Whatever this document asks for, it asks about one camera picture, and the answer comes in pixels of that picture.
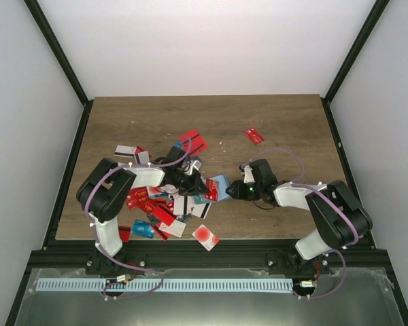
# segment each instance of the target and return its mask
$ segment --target wood grain surface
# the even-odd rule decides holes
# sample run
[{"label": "wood grain surface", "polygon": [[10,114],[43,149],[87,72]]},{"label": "wood grain surface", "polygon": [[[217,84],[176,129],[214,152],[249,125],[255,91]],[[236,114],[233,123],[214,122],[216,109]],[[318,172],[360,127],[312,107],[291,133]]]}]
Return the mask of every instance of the wood grain surface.
[{"label": "wood grain surface", "polygon": [[[263,143],[254,145],[244,135],[251,127],[265,138]],[[56,238],[93,238],[75,193],[102,158],[128,162],[114,157],[117,145],[141,145],[154,157],[164,156],[179,136],[192,129],[209,145],[199,154],[204,177],[226,174],[230,181],[240,179],[241,163],[280,147],[303,161],[306,175],[301,183],[345,180],[320,97],[315,94],[96,98]],[[270,153],[265,158],[279,180],[293,179],[301,171],[287,154]],[[146,221],[146,215],[124,206],[118,223],[132,226],[135,219]],[[202,223],[219,238],[298,238],[314,229],[309,212],[262,211],[251,202],[227,200],[213,204],[205,220],[193,217],[187,222],[182,239],[192,238]]]}]

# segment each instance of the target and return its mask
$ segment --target white wall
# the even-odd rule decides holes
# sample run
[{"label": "white wall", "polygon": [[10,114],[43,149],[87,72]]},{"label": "white wall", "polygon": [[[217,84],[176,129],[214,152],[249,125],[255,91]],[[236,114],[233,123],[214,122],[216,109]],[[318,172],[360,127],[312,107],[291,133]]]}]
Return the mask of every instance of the white wall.
[{"label": "white wall", "polygon": [[325,95],[374,0],[40,0],[89,97]]},{"label": "white wall", "polygon": [[408,305],[408,1],[390,2],[332,107]]},{"label": "white wall", "polygon": [[0,1],[0,325],[40,249],[82,106],[23,1]]}]

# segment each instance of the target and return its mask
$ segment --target vent grille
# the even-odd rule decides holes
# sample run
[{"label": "vent grille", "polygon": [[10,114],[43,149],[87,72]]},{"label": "vent grille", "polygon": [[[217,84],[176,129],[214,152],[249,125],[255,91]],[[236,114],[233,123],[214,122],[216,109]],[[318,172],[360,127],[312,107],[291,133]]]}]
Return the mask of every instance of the vent grille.
[{"label": "vent grille", "polygon": [[[125,285],[112,285],[109,291],[145,292],[160,279],[135,279]],[[36,291],[98,292],[106,285],[100,278],[40,278]],[[163,281],[157,292],[266,292],[292,293],[291,279],[174,279]]]}]

